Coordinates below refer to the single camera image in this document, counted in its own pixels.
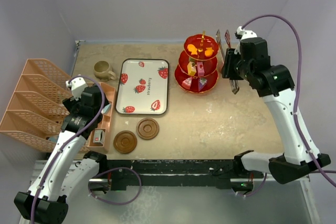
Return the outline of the purple cake slice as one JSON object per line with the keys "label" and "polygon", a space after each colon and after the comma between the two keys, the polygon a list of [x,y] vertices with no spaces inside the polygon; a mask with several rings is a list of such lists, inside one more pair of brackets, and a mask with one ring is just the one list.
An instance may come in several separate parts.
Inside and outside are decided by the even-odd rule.
{"label": "purple cake slice", "polygon": [[198,79],[198,91],[201,91],[207,84],[206,78],[199,78]]}

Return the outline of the yellow cake slice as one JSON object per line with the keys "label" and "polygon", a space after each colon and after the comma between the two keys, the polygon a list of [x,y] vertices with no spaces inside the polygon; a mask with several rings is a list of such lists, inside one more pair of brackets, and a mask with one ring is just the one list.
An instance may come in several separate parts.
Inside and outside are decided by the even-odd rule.
{"label": "yellow cake slice", "polygon": [[188,64],[187,64],[187,72],[188,72],[188,75],[189,76],[195,76],[196,73],[197,73],[197,69],[196,69],[196,63],[193,62],[193,61],[190,61]]}

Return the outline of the orange fish cake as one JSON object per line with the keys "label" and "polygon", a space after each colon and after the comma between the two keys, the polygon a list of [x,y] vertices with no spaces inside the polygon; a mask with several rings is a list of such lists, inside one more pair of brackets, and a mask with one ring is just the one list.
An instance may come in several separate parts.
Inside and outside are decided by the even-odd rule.
{"label": "orange fish cake", "polygon": [[206,50],[204,51],[204,55],[205,57],[211,57],[214,53],[214,49],[212,47],[208,47],[206,48]]}
{"label": "orange fish cake", "polygon": [[193,44],[188,44],[187,50],[190,52],[190,55],[198,55],[198,48],[195,47]]}

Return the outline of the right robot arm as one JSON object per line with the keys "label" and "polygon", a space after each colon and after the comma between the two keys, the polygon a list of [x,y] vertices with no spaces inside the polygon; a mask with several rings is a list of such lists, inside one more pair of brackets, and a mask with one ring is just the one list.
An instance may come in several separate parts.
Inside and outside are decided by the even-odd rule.
{"label": "right robot arm", "polygon": [[270,63],[266,40],[251,30],[238,27],[239,44],[221,53],[222,77],[228,79],[233,94],[240,80],[256,90],[270,111],[283,145],[282,154],[246,151],[234,157],[234,173],[246,177],[251,171],[270,174],[278,183],[286,184],[331,164],[310,137],[298,108],[298,85],[283,65]]}

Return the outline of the salmon pink cake slice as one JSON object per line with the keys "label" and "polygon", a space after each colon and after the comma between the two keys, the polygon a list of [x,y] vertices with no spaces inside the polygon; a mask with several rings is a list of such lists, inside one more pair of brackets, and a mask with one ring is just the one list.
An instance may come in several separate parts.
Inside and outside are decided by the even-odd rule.
{"label": "salmon pink cake slice", "polygon": [[191,88],[193,77],[188,77],[182,82],[182,87],[186,90]]}

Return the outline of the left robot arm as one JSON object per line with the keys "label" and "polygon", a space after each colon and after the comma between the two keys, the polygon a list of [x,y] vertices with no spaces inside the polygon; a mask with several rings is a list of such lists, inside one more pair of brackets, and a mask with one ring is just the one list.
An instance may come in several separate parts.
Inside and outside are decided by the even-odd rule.
{"label": "left robot arm", "polygon": [[72,96],[63,101],[69,111],[64,119],[58,141],[46,165],[28,191],[18,192],[14,204],[30,223],[62,223],[68,212],[70,198],[92,177],[102,178],[108,172],[102,154],[90,153],[79,167],[68,172],[75,156],[91,132],[102,121],[102,110],[109,105],[98,82],[88,86],[87,77],[78,75],[66,81]]}

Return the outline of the metal tongs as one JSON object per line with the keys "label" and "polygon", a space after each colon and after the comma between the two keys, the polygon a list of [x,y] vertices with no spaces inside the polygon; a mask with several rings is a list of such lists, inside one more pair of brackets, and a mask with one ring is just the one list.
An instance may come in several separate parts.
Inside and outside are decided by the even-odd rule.
{"label": "metal tongs", "polygon": [[[222,66],[221,66],[221,73],[224,73],[224,63],[225,63],[225,52],[224,52],[224,48],[222,45],[222,40],[221,40],[221,32],[218,29],[216,32],[216,42],[219,46],[219,49],[221,51],[221,55],[222,55]],[[230,84],[230,88],[233,94],[237,94],[239,91],[239,84],[237,80],[231,80],[229,79],[229,84]]]}

